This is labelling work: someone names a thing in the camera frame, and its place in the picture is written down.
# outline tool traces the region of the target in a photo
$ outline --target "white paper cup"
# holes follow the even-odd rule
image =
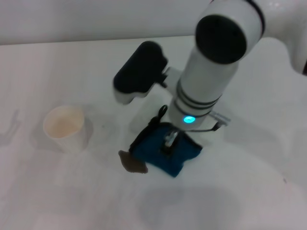
[[[84,114],[81,108],[60,106],[48,113],[44,133],[65,153],[79,153],[87,145]]]

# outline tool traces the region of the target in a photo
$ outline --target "glowing blue ring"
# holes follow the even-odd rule
[[[193,116],[186,116],[186,117],[183,119],[183,121],[184,121],[185,123],[193,123],[195,120],[196,120],[196,119],[195,119],[195,117],[193,117]]]

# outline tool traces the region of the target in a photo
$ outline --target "white tabletop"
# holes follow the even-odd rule
[[[150,40],[184,68],[193,37]],[[0,229],[307,229],[307,79],[283,45],[262,40],[241,62],[215,107],[230,126],[198,136],[203,152],[173,179],[153,166],[126,172],[118,156],[171,99],[156,86],[115,102],[112,79],[142,41],[0,46]],[[61,104],[84,108],[81,154],[44,136],[42,119]]]

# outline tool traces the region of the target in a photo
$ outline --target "blue towel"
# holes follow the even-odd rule
[[[197,157],[202,147],[186,134],[180,135],[172,149],[171,155],[161,152],[165,135],[174,127],[170,123],[159,123],[159,126],[144,137],[133,149],[131,155],[139,161],[150,163],[167,174],[176,177],[183,168],[185,161]]]

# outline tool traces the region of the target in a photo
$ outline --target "black cable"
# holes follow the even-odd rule
[[[161,119],[167,112],[168,110],[168,106],[165,104],[163,105],[160,109],[159,109],[159,112],[158,112],[158,117]]]
[[[187,130],[186,132],[193,132],[193,133],[206,133],[206,132],[211,132],[211,131],[216,131],[218,130],[220,127],[222,127],[222,123],[221,122],[216,122],[216,124],[211,128],[211,129],[203,129],[203,130]]]

